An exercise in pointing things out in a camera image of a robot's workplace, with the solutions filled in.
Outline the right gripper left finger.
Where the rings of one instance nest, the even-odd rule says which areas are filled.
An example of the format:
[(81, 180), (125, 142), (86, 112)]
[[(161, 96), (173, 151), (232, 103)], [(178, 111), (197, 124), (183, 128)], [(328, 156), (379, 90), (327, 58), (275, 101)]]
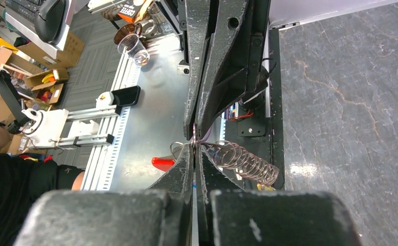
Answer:
[(164, 190), (171, 198), (191, 203), (193, 193), (194, 151), (191, 144), (182, 146), (175, 164), (149, 189)]

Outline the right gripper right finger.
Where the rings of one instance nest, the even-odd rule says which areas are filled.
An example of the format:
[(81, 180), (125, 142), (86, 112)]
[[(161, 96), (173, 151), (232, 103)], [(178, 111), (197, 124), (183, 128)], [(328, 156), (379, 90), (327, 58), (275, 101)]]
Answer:
[(219, 170), (204, 146), (196, 150), (196, 182), (204, 204), (210, 204), (212, 190), (243, 190), (242, 185)]

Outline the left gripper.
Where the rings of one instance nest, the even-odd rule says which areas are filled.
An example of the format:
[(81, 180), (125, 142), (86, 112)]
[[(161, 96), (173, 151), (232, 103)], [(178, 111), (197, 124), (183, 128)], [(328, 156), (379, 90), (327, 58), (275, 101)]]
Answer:
[(190, 67), (187, 140), (193, 137), (195, 113), (196, 134), (203, 138), (219, 114), (259, 89), (269, 9), (270, 1), (180, 1)]

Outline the yellow key tag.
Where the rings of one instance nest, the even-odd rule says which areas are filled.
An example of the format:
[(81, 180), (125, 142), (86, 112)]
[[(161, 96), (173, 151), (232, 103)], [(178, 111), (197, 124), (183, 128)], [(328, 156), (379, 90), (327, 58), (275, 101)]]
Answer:
[(266, 185), (259, 184), (259, 183), (257, 184), (257, 189), (259, 191), (275, 191), (276, 190), (272, 186), (266, 186)]

